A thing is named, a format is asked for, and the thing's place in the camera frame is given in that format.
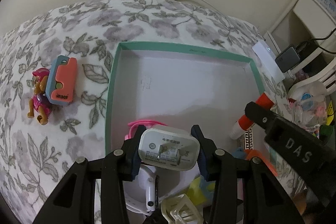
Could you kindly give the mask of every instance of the blue sticker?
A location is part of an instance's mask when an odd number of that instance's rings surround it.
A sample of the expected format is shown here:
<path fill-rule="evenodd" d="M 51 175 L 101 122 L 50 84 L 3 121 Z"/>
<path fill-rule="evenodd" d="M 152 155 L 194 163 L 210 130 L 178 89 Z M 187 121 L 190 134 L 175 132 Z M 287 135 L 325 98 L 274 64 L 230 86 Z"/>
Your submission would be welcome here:
<path fill-rule="evenodd" d="M 309 99 L 311 97 L 312 97 L 311 94 L 305 93 L 304 95 L 302 95 L 301 100 L 306 100 L 306 99 Z M 309 101 L 309 102 L 306 102 L 306 103 L 302 103 L 301 106 L 302 106 L 302 109 L 304 111 L 308 111 L 313 107 L 313 104 L 314 104 L 313 101 Z"/>

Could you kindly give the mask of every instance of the green object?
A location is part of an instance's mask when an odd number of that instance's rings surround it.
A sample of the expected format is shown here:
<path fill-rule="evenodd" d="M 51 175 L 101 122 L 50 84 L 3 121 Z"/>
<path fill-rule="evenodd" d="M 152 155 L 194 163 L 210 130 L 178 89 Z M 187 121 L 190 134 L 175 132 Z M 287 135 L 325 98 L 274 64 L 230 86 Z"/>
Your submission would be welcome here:
<path fill-rule="evenodd" d="M 333 126 L 327 126 L 326 124 L 320 126 L 320 136 L 323 135 L 329 139 L 333 132 L 334 132 Z"/>
<path fill-rule="evenodd" d="M 62 87 L 63 87 L 63 84 L 62 84 L 62 83 L 58 82 L 58 83 L 56 84 L 56 89 L 57 89 L 57 90 L 60 90 Z"/>
<path fill-rule="evenodd" d="M 219 51 L 212 48 L 197 47 L 186 44 L 167 43 L 167 42 L 121 42 L 118 44 L 115 56 L 113 59 L 111 76 L 108 88 L 108 97 L 106 103 L 106 119 L 105 119 L 105 154 L 111 152 L 111 118 L 112 118 L 112 104 L 113 92 L 118 67 L 118 61 L 121 50 L 144 50 L 144 51 L 162 51 L 162 52 L 181 52 L 186 54 L 195 54 L 202 56 L 209 56 L 214 58 L 221 58 L 233 61 L 248 63 L 255 78 L 259 94 L 261 95 L 265 89 L 259 71 L 253 59 L 247 56 L 235 54 L 232 52 Z"/>

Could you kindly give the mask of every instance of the floral bedsheet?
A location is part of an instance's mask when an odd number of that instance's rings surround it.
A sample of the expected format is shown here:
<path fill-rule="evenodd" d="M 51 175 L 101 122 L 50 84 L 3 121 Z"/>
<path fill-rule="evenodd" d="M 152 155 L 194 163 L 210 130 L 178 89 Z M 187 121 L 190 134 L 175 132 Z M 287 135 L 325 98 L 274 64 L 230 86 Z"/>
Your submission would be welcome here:
<path fill-rule="evenodd" d="M 23 224 L 32 223 L 78 156 L 105 155 L 107 86 L 116 45 L 158 41 L 215 48 L 254 59 L 274 111 L 291 119 L 285 88 L 275 84 L 252 46 L 262 36 L 251 24 L 191 4 L 167 0 L 90 0 L 53 9 L 0 37 L 0 191 Z M 58 55 L 76 57 L 75 99 L 55 107 L 49 124 L 28 119 L 32 71 Z M 277 157 L 290 193 L 293 171 Z M 99 200 L 100 184 L 96 198 Z M 95 221 L 101 220 L 100 203 Z"/>

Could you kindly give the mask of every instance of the white power adapter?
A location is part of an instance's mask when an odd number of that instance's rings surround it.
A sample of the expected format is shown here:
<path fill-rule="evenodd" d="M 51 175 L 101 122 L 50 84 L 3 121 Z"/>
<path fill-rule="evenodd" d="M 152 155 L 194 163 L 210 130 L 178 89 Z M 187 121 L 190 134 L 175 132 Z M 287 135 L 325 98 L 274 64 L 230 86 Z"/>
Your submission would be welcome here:
<path fill-rule="evenodd" d="M 196 164 L 200 143 L 187 131 L 156 124 L 141 136 L 139 156 L 149 165 L 186 171 Z"/>

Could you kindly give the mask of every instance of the pink headphones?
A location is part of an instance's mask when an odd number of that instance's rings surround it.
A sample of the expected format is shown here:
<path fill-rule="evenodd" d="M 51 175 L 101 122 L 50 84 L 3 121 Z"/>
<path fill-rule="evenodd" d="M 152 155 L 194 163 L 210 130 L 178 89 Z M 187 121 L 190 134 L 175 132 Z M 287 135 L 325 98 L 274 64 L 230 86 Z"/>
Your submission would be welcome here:
<path fill-rule="evenodd" d="M 130 123 L 127 124 L 130 127 L 130 129 L 129 129 L 129 133 L 127 135 L 125 135 L 125 140 L 131 139 L 131 138 L 134 137 L 135 131 L 137 130 L 138 125 L 140 125 L 140 124 L 144 125 L 147 129 L 151 128 L 155 124 L 160 124 L 160 125 L 163 125 L 163 126 L 167 126 L 166 124 L 164 124 L 162 122 L 158 122 L 158 121 L 154 121 L 154 120 L 146 120 L 146 119 L 130 122 Z"/>

